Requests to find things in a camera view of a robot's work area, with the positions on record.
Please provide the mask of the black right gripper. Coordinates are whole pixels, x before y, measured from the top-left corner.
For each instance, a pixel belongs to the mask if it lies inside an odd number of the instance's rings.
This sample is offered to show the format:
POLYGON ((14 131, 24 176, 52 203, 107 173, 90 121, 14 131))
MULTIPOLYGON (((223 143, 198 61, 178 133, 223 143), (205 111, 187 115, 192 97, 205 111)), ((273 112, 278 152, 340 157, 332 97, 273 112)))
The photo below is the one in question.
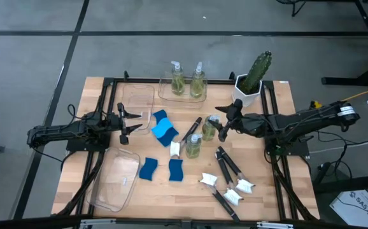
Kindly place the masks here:
POLYGON ((215 108, 216 110, 225 113, 227 118, 227 123, 224 126, 219 121, 208 120, 208 122, 218 130, 218 138, 221 142, 226 140, 229 129, 238 131, 241 134, 253 135, 253 132, 246 129, 242 123, 242 108, 243 102, 240 99, 236 99, 229 106, 217 106, 215 108))

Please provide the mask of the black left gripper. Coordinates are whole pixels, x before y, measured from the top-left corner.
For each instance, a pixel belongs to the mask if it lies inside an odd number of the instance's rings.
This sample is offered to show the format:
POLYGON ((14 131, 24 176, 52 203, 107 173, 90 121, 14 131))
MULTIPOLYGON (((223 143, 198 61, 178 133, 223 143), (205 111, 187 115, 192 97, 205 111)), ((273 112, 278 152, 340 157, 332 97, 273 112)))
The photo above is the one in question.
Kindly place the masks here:
POLYGON ((128 145, 129 139, 127 137, 127 133, 134 132, 136 129, 139 129, 142 124, 132 125, 129 127, 126 127, 124 118, 126 119, 134 119, 134 118, 140 118, 140 114, 132 114, 125 112, 124 105, 119 102, 117 104, 117 109, 119 114, 115 114, 114 112, 111 112, 109 115, 109 126, 111 131, 120 131, 120 143, 122 145, 128 145))

